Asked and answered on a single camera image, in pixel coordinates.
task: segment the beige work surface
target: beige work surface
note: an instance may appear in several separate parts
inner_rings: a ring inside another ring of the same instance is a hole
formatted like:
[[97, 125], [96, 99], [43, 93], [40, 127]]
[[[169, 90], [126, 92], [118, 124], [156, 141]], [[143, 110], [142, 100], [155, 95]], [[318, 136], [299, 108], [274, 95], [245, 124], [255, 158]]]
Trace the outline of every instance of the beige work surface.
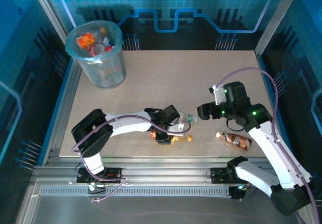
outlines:
[[[197, 115], [197, 107], [215, 100], [209, 87], [230, 72], [243, 67], [258, 67], [253, 51], [125, 51], [127, 75], [115, 89], [101, 90], [91, 84], [84, 72], [79, 80], [60, 156], [75, 156], [71, 129], [92, 110], [106, 114], [129, 114], [144, 108], [174, 105], [179, 112]], [[262, 103], [271, 112], [263, 78], [259, 72], [244, 71], [225, 84], [241, 81], [253, 104]], [[231, 121], [236, 129], [240, 126]], [[247, 152], [228, 147], [215, 138], [218, 130], [231, 132], [225, 119], [192, 123], [188, 134], [192, 142], [158, 144], [148, 132], [132, 132], [108, 140], [103, 157], [263, 157], [257, 143]]]

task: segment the robotic arm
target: robotic arm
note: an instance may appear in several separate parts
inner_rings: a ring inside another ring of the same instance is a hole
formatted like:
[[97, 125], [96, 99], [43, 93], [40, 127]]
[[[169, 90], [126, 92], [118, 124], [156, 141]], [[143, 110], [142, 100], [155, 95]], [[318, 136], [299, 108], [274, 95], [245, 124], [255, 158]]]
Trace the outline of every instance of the robotic arm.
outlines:
[[[310, 198], [301, 176], [298, 176], [273, 139], [272, 117], [267, 109], [261, 104], [252, 105], [244, 85], [240, 82], [218, 87], [213, 85], [209, 91], [215, 96], [215, 102], [199, 106], [198, 116], [202, 120], [209, 120], [210, 116], [212, 119], [224, 117], [235, 120], [258, 143], [277, 175], [271, 175], [256, 167], [247, 158], [237, 157], [227, 163], [230, 181], [242, 179], [252, 183], [265, 192], [284, 215], [309, 204]], [[318, 196], [322, 187], [321, 181], [312, 178], [289, 150], [278, 129], [276, 133], [279, 136], [278, 141], [299, 167], [313, 194]]]
[[165, 109], [146, 108], [144, 111], [131, 115], [106, 115], [101, 109], [92, 111], [71, 131], [76, 142], [84, 139], [93, 129], [101, 124], [104, 125], [92, 135], [90, 135], [82, 144], [78, 146], [87, 168], [93, 175], [104, 175], [105, 167], [101, 159], [100, 151], [109, 140], [109, 138], [127, 132], [146, 132], [155, 131], [155, 140], [159, 144], [170, 144], [172, 137], [184, 135], [184, 124], [173, 121], [180, 118], [179, 113], [173, 105]]

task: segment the brown plastic bottle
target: brown plastic bottle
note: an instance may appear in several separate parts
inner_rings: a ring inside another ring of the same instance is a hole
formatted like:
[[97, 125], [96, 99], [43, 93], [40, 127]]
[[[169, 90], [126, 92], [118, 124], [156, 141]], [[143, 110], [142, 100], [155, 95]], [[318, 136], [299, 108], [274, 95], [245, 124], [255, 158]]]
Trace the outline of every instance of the brown plastic bottle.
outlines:
[[220, 137], [225, 140], [225, 144], [228, 146], [237, 146], [244, 150], [250, 150], [252, 145], [252, 140], [237, 134], [226, 133], [218, 131], [216, 137]]

